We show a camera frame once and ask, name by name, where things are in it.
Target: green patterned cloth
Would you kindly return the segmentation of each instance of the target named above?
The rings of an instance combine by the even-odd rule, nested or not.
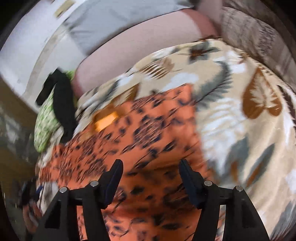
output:
[[[48,140],[53,132],[55,132],[60,123],[55,117],[53,109],[53,94],[54,88],[48,98],[40,107],[37,115],[35,131],[34,131],[34,146],[38,152],[43,152],[46,149]]]

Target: gray pillow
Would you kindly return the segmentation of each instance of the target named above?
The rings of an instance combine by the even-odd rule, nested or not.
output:
[[[124,30],[157,16],[192,8],[191,0],[88,0],[63,25],[86,54]]]

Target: orange patterned cloth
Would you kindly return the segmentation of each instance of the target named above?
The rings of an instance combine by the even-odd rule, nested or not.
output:
[[[110,239],[120,241],[191,240],[200,211],[185,193],[178,172],[186,158],[208,176],[199,136],[195,133],[192,85],[185,84],[121,106],[127,113],[85,140],[88,127],[67,146],[54,148],[40,181],[76,189],[99,179],[115,159],[124,165],[113,203],[102,210]],[[87,239],[82,207],[78,207],[80,239]]]

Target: pink pillow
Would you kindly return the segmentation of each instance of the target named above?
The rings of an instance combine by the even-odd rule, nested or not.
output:
[[[109,40],[80,63],[72,81],[74,93],[81,97],[157,50],[209,35],[217,35],[212,23],[192,9],[142,22]]]

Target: silver screw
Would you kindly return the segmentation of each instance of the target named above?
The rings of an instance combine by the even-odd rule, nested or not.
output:
[[[208,187],[210,187],[211,185],[213,185],[213,183],[211,181],[205,181],[204,184]]]
[[[98,186],[98,184],[99,184],[98,181],[92,181],[92,182],[91,182],[91,186],[92,186],[92,187]]]
[[[59,191],[61,192],[61,193],[64,193],[64,192],[66,192],[68,189],[67,189],[67,187],[62,187]]]
[[[236,188],[236,190],[238,190],[239,192],[241,192],[241,191],[244,189],[242,186],[236,186],[235,188]]]

